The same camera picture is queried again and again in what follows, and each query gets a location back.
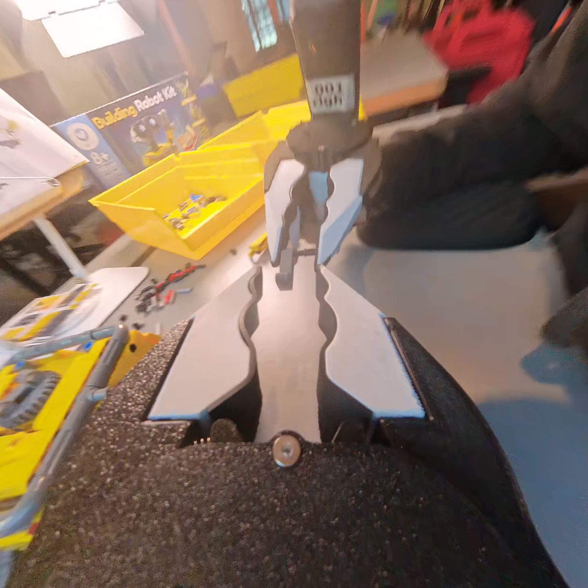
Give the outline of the blue printed cardboard box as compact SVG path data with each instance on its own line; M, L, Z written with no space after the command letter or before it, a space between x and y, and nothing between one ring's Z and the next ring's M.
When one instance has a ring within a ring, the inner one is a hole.
M197 96L186 73L57 122L51 128L88 160L99 188L110 189L201 142Z

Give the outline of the red bag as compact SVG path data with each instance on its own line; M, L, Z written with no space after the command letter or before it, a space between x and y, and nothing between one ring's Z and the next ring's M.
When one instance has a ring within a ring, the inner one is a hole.
M492 1L451 1L424 40L449 69L488 66L491 82L501 85L520 75L534 26L520 8L495 9Z

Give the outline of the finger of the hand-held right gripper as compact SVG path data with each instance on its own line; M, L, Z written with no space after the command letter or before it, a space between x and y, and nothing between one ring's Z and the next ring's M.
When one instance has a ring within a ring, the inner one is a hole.
M287 248L298 249L300 240L300 206L294 190L306 176L304 164L282 159L273 174L265 170L266 234L270 263L276 268Z
M333 191L326 200L326 217L320 225L318 265L326 265L341 247L362 209L360 191L364 160L347 158L330 168Z

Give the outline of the wooden table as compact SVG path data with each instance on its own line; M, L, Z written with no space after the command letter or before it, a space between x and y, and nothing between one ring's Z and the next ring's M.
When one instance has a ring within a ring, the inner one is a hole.
M360 98L367 118L434 102L449 78L448 67L414 32L366 41L360 65Z

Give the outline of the pile of small building pieces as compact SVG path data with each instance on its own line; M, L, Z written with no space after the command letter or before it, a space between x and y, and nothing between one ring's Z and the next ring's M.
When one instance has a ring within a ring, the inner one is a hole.
M205 268L205 264L187 263L183 268L171 272L161 281L152 278L151 283L140 290L135 297L136 312L147 314L156 307L168 304L169 302L166 302L166 297L168 296L166 292L172 288L173 284L176 284L194 274L196 271Z

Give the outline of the person's right forearm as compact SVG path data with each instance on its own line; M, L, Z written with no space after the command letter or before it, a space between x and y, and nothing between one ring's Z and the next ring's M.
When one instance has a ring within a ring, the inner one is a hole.
M366 211L463 187L587 166L587 1L531 52L515 81L382 149L383 182Z

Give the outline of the yellow bins stack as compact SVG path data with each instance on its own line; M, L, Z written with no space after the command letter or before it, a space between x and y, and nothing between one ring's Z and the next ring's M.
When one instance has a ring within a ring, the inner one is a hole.
M304 81L297 53L253 70L223 84L236 117L296 102L304 94Z

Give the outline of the white light panel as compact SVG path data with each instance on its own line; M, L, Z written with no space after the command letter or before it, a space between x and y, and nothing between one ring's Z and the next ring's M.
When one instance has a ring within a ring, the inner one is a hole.
M120 1L14 1L22 18L40 22L64 58L141 38L145 32Z

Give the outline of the instruction booklet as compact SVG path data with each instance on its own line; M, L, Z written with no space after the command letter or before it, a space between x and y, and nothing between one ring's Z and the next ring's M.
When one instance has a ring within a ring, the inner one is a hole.
M1 238L80 192L87 163L1 90Z

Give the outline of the grey desk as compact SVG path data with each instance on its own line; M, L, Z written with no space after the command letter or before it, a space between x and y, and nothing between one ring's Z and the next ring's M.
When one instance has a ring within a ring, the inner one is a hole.
M265 231L263 208L200 263L206 268L179 284L193 288L147 316L135 312L134 290L105 320L168 332L221 293L253 265L248 245ZM119 267L119 288L138 278L164 278L188 261L152 250L129 236L109 247L107 266ZM263 268L260 326L263 404L256 440L278 426L319 440L318 353L325 341L316 324L312 263L300 259L293 291L280 292L268 254ZM541 539L570 587L587 587L587 364L575 349L540 342L539 329L564 303L555 250L539 232L530 242L488 252L393 252L370 249L355 231L328 265L354 290L422 343L481 409L511 462Z

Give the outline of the large yellow bin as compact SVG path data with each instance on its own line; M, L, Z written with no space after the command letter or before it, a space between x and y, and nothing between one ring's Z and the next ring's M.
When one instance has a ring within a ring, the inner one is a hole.
M232 145L169 156L90 203L131 239L197 261L263 207L263 168L275 146ZM191 194L221 194L227 201L176 231L162 217Z

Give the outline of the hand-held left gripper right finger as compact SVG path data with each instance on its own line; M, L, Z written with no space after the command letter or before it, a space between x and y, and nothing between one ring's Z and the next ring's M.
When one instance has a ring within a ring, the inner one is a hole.
M341 425L426 422L426 401L385 314L324 266L316 269L316 296L326 339L317 383L320 438L334 438Z

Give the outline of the grey bent beam piece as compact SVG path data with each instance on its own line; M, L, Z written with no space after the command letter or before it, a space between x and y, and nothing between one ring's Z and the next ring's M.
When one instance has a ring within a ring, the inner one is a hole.
M292 248L290 244L288 244L280 253L275 282L278 289L281 291L291 291L293 289L296 254L296 249Z

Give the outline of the yellow toy tracked robot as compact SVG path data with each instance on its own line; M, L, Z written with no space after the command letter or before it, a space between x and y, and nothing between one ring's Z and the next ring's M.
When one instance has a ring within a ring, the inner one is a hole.
M94 305L96 283L37 298L1 327L1 555L30 544L43 494L94 403L159 341L139 323L66 336Z

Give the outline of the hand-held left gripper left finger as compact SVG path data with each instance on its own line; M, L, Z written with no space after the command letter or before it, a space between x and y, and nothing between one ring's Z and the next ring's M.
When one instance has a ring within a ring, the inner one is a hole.
M257 434L262 407L252 336L263 273L253 266L190 318L148 408L148 422L189 422L201 432L232 421Z

